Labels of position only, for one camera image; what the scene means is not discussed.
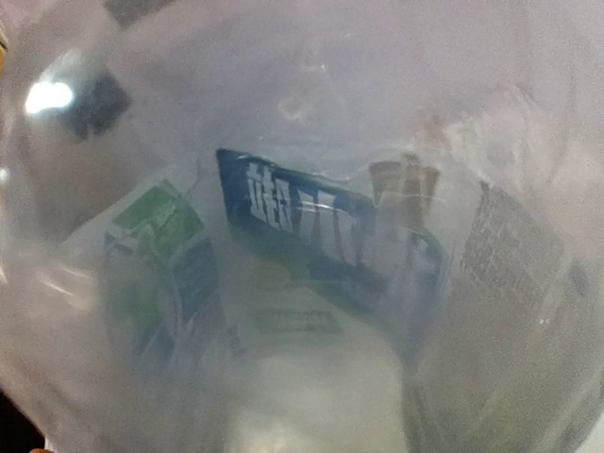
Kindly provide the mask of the clear bottle blue label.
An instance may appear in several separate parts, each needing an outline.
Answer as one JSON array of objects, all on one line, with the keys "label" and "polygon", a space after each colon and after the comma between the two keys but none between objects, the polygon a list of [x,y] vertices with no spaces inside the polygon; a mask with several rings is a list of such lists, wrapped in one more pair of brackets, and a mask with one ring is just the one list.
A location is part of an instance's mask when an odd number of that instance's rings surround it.
[{"label": "clear bottle blue label", "polygon": [[599,452],[599,1],[5,1],[1,387],[59,452]]}]

